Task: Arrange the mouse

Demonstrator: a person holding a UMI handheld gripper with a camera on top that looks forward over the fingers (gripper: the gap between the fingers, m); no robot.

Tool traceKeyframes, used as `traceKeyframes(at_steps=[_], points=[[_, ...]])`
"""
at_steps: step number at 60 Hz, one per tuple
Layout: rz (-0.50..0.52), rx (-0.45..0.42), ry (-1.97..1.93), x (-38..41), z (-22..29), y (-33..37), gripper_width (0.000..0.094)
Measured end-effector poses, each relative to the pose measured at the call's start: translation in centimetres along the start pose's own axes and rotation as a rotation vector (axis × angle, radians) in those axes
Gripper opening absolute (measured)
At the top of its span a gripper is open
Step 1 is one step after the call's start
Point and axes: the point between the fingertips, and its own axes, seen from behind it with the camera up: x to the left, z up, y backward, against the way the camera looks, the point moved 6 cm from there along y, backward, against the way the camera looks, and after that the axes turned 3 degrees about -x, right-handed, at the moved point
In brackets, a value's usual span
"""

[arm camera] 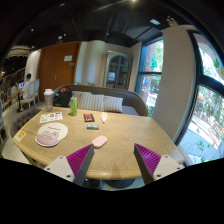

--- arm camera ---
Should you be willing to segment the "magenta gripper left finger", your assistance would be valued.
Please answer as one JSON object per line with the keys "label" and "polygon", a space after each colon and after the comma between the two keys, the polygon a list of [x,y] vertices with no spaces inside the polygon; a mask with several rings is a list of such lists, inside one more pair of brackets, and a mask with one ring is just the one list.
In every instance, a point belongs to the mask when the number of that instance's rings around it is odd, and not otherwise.
{"label": "magenta gripper left finger", "polygon": [[94,146],[90,144],[67,157],[57,157],[44,170],[82,186],[93,156]]}

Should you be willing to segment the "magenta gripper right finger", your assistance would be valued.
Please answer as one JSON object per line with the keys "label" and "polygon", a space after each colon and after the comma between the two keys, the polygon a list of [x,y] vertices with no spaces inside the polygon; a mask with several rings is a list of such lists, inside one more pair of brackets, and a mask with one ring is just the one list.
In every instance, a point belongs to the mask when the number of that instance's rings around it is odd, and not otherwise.
{"label": "magenta gripper right finger", "polygon": [[145,185],[182,169],[169,155],[160,156],[156,152],[137,143],[134,144],[134,155]]}

